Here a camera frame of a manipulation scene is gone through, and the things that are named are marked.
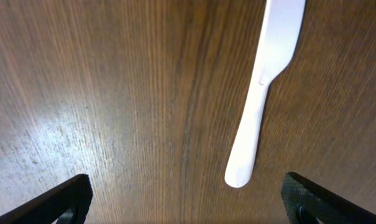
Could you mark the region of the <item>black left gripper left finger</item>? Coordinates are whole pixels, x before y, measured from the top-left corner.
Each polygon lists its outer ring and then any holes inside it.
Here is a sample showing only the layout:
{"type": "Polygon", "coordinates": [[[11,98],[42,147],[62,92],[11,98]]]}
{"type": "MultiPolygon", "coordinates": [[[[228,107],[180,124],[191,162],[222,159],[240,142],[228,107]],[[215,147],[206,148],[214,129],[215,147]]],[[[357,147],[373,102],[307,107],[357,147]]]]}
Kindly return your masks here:
{"type": "Polygon", "coordinates": [[[78,174],[38,197],[0,216],[0,223],[83,224],[93,190],[89,175],[78,174]]]}

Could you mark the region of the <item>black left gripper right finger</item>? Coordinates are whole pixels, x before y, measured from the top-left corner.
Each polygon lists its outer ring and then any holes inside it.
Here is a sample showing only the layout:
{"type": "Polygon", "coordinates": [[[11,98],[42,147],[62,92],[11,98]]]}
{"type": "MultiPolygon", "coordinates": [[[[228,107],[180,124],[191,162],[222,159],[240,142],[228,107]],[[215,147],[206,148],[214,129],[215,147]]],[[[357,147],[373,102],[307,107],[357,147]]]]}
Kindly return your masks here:
{"type": "Polygon", "coordinates": [[[290,223],[376,223],[376,215],[336,195],[311,180],[288,172],[282,200],[290,223]]]}

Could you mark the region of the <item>pink plastic knife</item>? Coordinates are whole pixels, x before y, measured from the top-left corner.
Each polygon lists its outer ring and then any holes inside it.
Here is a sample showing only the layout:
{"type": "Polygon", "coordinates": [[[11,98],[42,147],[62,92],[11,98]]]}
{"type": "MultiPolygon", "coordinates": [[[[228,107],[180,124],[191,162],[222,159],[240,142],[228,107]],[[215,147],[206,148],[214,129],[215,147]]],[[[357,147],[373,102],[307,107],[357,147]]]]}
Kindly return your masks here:
{"type": "Polygon", "coordinates": [[[266,2],[249,90],[224,175],[230,187],[241,188],[251,178],[268,89],[293,58],[305,5],[305,0],[266,2]]]}

